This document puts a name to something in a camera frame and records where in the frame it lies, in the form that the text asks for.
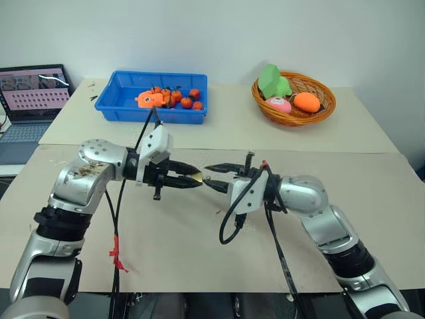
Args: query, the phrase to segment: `beige table surface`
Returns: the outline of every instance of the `beige table surface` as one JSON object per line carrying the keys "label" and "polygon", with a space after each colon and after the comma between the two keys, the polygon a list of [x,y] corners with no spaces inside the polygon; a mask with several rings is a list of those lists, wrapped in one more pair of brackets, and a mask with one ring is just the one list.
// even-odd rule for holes
{"label": "beige table surface", "polygon": [[[0,201],[0,287],[8,287],[33,215],[46,205],[59,171],[76,146],[39,146]],[[174,150],[174,160],[204,167],[244,161],[244,151]],[[425,287],[424,184],[400,154],[257,151],[281,175],[310,174],[322,180],[332,203],[344,210],[367,248],[399,288]],[[116,201],[119,182],[108,185]],[[251,213],[229,245],[218,241],[228,208],[226,196],[208,187],[164,189],[129,181],[120,217],[122,291],[287,292],[272,236],[262,211]],[[295,215],[277,215],[276,228],[300,292],[340,291],[330,268]],[[112,222],[103,198],[86,233],[80,258],[81,291],[111,289]]]}
{"label": "beige table surface", "polygon": [[[90,101],[90,97],[100,95],[106,83],[106,79],[83,80],[40,144],[78,145],[90,138],[102,138],[133,146],[143,123],[109,122],[94,108],[95,101]],[[326,121],[285,128],[262,115],[249,85],[210,84],[204,124],[167,124],[167,129],[176,148],[398,152],[350,88],[332,91],[337,107]]]}

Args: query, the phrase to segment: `laptop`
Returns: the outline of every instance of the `laptop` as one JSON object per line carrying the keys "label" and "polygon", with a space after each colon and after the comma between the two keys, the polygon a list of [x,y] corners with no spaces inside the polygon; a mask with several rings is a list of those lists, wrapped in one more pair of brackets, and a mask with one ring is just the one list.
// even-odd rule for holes
{"label": "laptop", "polygon": [[62,64],[0,68],[0,103],[11,122],[0,134],[0,165],[29,160],[71,93]]}

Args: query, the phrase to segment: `red zip tie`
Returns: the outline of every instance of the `red zip tie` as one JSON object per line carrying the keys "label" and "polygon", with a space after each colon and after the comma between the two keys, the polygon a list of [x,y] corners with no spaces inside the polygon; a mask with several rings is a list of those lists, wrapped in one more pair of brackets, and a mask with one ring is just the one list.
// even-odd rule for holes
{"label": "red zip tie", "polygon": [[109,252],[111,257],[114,257],[114,265],[120,270],[128,272],[128,270],[122,264],[119,255],[120,255],[120,238],[117,235],[114,235],[114,249]]}

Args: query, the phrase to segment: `woven basket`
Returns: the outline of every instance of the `woven basket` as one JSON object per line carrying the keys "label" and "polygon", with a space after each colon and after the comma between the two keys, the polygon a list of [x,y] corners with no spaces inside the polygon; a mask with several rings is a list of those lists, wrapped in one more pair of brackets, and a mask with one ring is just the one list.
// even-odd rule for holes
{"label": "woven basket", "polygon": [[281,72],[280,74],[288,79],[293,93],[310,92],[316,95],[324,109],[312,114],[300,110],[294,106],[294,103],[291,103],[291,113],[279,112],[263,99],[257,79],[252,85],[252,96],[257,101],[261,111],[269,119],[285,126],[301,126],[323,121],[334,111],[337,101],[328,87],[299,73]]}

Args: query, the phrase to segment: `green toy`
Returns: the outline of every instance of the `green toy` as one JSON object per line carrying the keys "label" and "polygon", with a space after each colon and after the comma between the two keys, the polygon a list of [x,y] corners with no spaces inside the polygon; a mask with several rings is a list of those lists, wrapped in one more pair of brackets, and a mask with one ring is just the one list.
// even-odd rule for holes
{"label": "green toy", "polygon": [[263,68],[258,79],[258,88],[266,100],[272,96],[283,98],[286,95],[292,95],[289,81],[280,75],[278,67],[274,64],[268,64]]}

